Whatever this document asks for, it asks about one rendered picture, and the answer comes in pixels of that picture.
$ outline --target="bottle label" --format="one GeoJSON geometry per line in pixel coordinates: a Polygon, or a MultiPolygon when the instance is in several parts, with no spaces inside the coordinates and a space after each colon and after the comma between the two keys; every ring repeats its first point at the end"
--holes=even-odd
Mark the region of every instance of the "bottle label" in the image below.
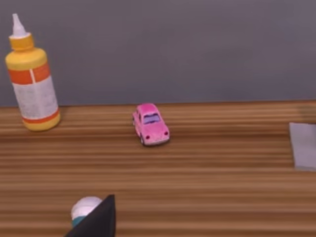
{"type": "Polygon", "coordinates": [[[27,71],[9,70],[23,120],[45,122],[58,115],[58,103],[46,63],[27,71]]]}

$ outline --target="orange label stripe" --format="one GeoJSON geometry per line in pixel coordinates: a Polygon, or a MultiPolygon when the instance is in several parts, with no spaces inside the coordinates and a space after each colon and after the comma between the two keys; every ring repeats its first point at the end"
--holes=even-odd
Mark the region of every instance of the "orange label stripe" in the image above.
{"type": "MultiPolygon", "coordinates": [[[[27,71],[14,71],[9,70],[11,81],[19,85],[32,84],[32,76],[29,70],[27,71]]],[[[35,77],[35,82],[40,82],[47,79],[50,76],[50,68],[48,63],[43,64],[38,68],[33,69],[33,74],[35,77]]]]}
{"type": "Polygon", "coordinates": [[[58,116],[58,114],[59,114],[59,109],[55,113],[53,113],[52,115],[45,117],[45,118],[40,118],[40,119],[22,118],[22,119],[24,122],[28,122],[28,123],[42,123],[42,122],[48,122],[48,121],[52,120],[53,118],[58,116]]]}

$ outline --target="white cap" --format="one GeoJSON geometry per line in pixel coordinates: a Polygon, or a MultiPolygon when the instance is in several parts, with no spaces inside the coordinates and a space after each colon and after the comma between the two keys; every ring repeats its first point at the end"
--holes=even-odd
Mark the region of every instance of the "white cap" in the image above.
{"type": "Polygon", "coordinates": [[[24,26],[20,22],[18,14],[13,14],[13,34],[11,35],[12,38],[24,38],[29,36],[30,33],[26,32],[24,26]]]}
{"type": "Polygon", "coordinates": [[[80,199],[71,210],[72,220],[80,216],[87,216],[91,211],[93,211],[102,200],[98,197],[84,197],[80,199]]]}

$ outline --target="yellow bottle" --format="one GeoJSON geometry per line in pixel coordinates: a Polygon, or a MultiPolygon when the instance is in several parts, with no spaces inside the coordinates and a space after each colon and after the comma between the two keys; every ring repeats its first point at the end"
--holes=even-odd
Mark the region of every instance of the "yellow bottle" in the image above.
{"type": "Polygon", "coordinates": [[[13,34],[9,37],[13,51],[5,62],[10,74],[22,121],[31,131],[45,131],[60,121],[55,89],[47,55],[35,48],[17,14],[13,14],[13,34]]]}

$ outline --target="gray wall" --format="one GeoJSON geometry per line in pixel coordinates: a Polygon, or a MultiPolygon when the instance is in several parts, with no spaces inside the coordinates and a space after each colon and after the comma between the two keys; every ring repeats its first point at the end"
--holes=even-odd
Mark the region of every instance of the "gray wall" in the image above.
{"type": "Polygon", "coordinates": [[[316,98],[316,0],[1,0],[46,49],[62,105],[316,98]]]}

